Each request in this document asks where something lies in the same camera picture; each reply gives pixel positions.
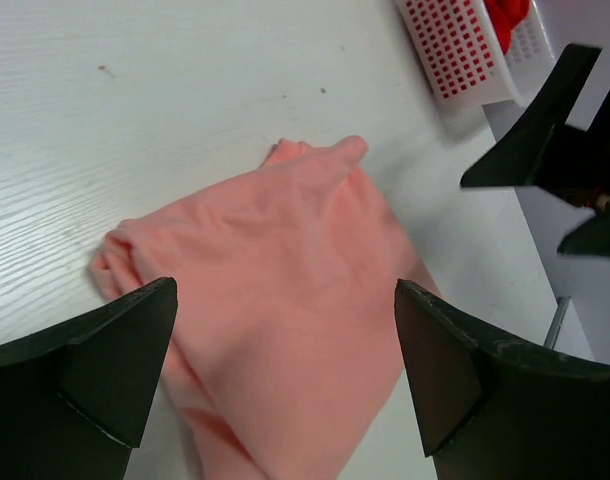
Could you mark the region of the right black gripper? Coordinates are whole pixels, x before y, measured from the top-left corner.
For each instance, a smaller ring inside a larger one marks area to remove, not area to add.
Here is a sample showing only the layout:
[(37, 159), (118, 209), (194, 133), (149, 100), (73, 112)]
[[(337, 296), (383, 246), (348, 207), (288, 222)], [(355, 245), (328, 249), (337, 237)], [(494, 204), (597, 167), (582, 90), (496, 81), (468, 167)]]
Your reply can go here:
[[(575, 207), (610, 204), (610, 88), (590, 126), (567, 122), (601, 54), (567, 45), (531, 104), (462, 176), (462, 188), (537, 186)], [(568, 233), (557, 251), (610, 259), (610, 206)]]

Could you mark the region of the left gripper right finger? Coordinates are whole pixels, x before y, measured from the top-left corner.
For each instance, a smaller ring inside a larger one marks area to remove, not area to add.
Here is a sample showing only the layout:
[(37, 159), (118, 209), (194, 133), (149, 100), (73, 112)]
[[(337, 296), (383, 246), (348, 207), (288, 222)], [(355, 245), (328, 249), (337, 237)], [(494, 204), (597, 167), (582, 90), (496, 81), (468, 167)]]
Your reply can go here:
[(524, 340), (410, 280), (394, 310), (439, 478), (610, 479), (610, 365)]

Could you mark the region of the pink t shirt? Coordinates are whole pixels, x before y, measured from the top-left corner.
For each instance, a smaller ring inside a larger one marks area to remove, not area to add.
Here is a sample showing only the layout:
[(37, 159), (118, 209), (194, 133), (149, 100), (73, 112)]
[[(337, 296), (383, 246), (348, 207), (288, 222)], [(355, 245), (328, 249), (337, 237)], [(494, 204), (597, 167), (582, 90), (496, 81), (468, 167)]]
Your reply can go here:
[(206, 479), (337, 478), (401, 375), (396, 284), (435, 284), (367, 149), (281, 140), (258, 169), (121, 222), (91, 262), (109, 301), (176, 281), (162, 377)]

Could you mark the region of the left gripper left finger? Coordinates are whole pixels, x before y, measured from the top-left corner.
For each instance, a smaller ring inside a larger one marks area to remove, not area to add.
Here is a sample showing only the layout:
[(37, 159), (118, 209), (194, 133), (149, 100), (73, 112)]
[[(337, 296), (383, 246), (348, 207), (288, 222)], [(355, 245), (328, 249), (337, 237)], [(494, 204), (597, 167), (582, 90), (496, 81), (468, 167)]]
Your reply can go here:
[(121, 479), (171, 339), (177, 284), (159, 278), (0, 345), (0, 479)]

